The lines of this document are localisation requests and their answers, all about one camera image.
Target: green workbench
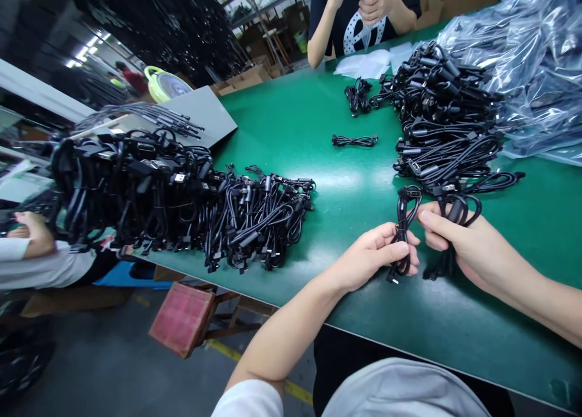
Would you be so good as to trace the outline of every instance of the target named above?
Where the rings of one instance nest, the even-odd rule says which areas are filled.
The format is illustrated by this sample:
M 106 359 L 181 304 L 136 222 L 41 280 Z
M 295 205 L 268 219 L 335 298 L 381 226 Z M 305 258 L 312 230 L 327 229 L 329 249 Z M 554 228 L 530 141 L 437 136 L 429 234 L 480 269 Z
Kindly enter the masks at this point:
M 434 38 L 441 27 L 388 45 Z M 265 173 L 317 183 L 315 210 L 285 266 L 266 272 L 255 261 L 240 275 L 223 261 L 208 274 L 201 252 L 151 253 L 151 261 L 282 306 L 360 234 L 396 219 L 396 192 L 410 184 L 392 168 L 400 123 L 391 107 L 351 117 L 344 89 L 353 79 L 334 76 L 335 65 L 330 61 L 325 70 L 302 70 L 221 98 L 238 130 L 219 146 L 216 167 L 232 162 L 242 173 L 256 164 Z M 370 94 L 377 92 L 375 83 Z M 374 148 L 336 148 L 333 134 L 380 138 Z M 576 199 L 582 170 L 535 157 L 492 164 L 527 177 L 508 190 L 480 195 L 483 215 L 541 273 L 582 289 L 582 208 Z M 422 235 L 417 222 L 412 230 Z M 435 258 L 424 245 L 419 256 L 421 269 Z M 580 403 L 582 351 L 558 335 L 462 275 L 433 282 L 419 274 L 400 279 L 400 285 L 384 278 L 380 273 L 346 296 L 327 322 L 566 410 Z

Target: white logo on t-shirt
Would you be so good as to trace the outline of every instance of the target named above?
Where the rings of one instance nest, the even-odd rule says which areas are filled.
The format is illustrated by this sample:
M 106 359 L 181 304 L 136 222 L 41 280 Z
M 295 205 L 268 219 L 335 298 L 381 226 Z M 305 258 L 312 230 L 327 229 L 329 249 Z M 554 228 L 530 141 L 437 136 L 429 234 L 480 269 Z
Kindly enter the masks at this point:
M 348 53 L 353 53 L 356 51 L 354 47 L 355 44 L 362 39 L 364 35 L 364 29 L 360 30 L 357 34 L 356 31 L 356 23 L 362 20 L 362 16 L 358 11 L 352 16 L 350 22 L 347 24 L 346 32 L 344 32 L 344 55 Z M 377 28 L 376 31 L 376 40 L 370 39 L 370 45 L 379 44 L 380 40 L 382 40 L 382 35 L 384 34 L 384 28 L 386 27 L 386 17 L 376 23 L 374 26 L 370 26 L 370 30 Z

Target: forearm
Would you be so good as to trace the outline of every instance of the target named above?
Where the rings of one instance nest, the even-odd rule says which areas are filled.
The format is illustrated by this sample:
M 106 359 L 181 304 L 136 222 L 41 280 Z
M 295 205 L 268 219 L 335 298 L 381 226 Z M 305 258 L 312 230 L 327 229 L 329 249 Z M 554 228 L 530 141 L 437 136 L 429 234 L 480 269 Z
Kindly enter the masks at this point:
M 287 375 L 345 294 L 327 272 L 311 280 L 259 329 L 226 389 L 246 379 L 263 379 L 283 395 Z
M 55 251 L 55 239 L 44 223 L 33 221 L 29 222 L 27 227 L 30 232 L 30 242 L 24 253 L 24 259 L 38 258 Z
M 530 266 L 493 295 L 582 349 L 582 291 L 548 279 Z
M 312 68 L 317 68 L 323 60 L 332 33 L 333 20 L 340 6 L 341 0 L 327 0 L 317 29 L 307 43 L 307 60 Z
M 394 0 L 387 17 L 398 35 L 416 29 L 416 13 L 404 5 L 402 0 Z

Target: concrete floor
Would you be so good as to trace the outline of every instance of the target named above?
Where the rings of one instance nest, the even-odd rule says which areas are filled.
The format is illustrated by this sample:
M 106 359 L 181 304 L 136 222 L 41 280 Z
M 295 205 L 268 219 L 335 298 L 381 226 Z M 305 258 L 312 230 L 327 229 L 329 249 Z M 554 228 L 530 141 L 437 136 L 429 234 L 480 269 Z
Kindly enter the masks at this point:
M 210 416 L 235 362 L 204 347 L 183 361 L 150 338 L 147 332 L 165 295 L 138 290 L 123 307 L 56 318 L 53 361 L 23 400 L 2 415 Z M 242 353 L 253 334 L 221 341 Z M 309 348 L 289 377 L 307 391 L 315 378 L 312 355 Z M 520 395 L 512 400 L 518 417 L 567 415 Z M 287 417 L 314 415 L 311 406 L 290 395 L 284 409 Z

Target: metal shelf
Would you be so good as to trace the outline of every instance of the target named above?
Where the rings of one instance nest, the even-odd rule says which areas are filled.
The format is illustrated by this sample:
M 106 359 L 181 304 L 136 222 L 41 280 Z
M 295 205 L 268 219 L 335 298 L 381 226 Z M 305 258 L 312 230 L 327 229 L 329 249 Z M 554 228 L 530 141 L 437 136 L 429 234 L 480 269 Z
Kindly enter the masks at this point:
M 275 1 L 271 2 L 269 5 L 261 8 L 259 12 L 261 14 L 264 14 L 267 11 L 271 11 L 271 9 L 275 8 L 277 5 L 282 4 L 284 1 L 286 1 L 286 0 L 275 0 Z M 230 27 L 235 28 L 235 27 L 245 25 L 248 22 L 250 22 L 251 20 L 253 20 L 255 17 L 258 17 L 258 13 L 252 12 L 250 14 L 245 15 L 245 17 L 242 17 L 242 18 L 238 19 L 237 21 L 232 22 L 230 24 Z

